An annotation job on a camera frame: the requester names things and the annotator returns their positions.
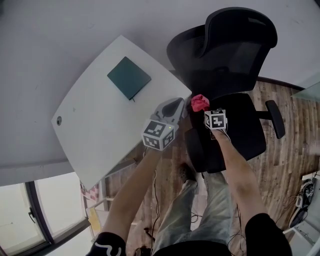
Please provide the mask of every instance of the white logo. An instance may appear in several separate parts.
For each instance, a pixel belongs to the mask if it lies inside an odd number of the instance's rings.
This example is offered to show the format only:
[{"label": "white logo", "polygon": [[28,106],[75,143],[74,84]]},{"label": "white logo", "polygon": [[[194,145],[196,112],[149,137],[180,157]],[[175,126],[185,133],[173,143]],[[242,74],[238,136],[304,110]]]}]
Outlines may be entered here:
[{"label": "white logo", "polygon": [[[112,251],[112,246],[111,245],[101,245],[98,244],[97,242],[94,244],[96,247],[100,247],[100,248],[106,248],[106,255],[111,256],[111,251]],[[116,256],[120,256],[121,255],[121,248],[119,247],[118,253],[116,254]]]}]

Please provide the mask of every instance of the red object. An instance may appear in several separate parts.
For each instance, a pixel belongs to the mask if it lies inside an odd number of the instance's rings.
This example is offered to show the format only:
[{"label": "red object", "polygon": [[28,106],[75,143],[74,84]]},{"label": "red object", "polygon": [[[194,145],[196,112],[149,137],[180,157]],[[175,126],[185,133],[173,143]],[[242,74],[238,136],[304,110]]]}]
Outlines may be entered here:
[{"label": "red object", "polygon": [[202,94],[198,94],[191,99],[191,106],[194,112],[210,110],[210,102]]}]

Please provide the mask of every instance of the window frame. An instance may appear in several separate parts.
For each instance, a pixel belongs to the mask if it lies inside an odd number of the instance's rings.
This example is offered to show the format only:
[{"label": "window frame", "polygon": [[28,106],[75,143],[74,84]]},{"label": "window frame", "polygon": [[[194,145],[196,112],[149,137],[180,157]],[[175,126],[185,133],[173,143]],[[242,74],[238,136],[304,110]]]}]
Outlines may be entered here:
[{"label": "window frame", "polygon": [[[13,256],[44,256],[64,245],[66,242],[80,234],[86,228],[90,227],[88,217],[75,223],[72,227],[53,238],[45,220],[44,214],[40,207],[39,197],[36,190],[34,181],[24,183],[26,195],[30,204],[30,211],[33,219],[36,221],[41,234],[43,235],[44,242],[37,244],[24,251],[13,254]],[[0,247],[0,256],[8,256],[6,252]]]}]

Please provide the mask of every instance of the chair armrest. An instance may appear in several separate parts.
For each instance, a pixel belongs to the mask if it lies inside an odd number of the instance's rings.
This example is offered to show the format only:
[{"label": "chair armrest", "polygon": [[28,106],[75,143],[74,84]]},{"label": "chair armrest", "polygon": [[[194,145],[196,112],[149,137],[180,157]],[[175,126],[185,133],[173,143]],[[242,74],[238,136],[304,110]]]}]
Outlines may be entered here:
[{"label": "chair armrest", "polygon": [[274,100],[266,101],[265,105],[268,109],[269,119],[272,121],[275,135],[278,139],[281,139],[286,134],[286,130],[280,110]]}]

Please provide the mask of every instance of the black shirt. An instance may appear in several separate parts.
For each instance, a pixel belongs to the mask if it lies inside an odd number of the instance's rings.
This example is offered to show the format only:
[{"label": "black shirt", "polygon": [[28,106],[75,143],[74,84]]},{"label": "black shirt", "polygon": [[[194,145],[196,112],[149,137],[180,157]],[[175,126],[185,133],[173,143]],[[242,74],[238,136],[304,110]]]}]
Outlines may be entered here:
[{"label": "black shirt", "polygon": [[[247,256],[292,256],[290,245],[266,213],[252,217],[245,226]],[[126,243],[113,233],[101,233],[87,256],[125,256]],[[231,256],[225,244],[212,241],[186,241],[158,250],[154,256]]]}]

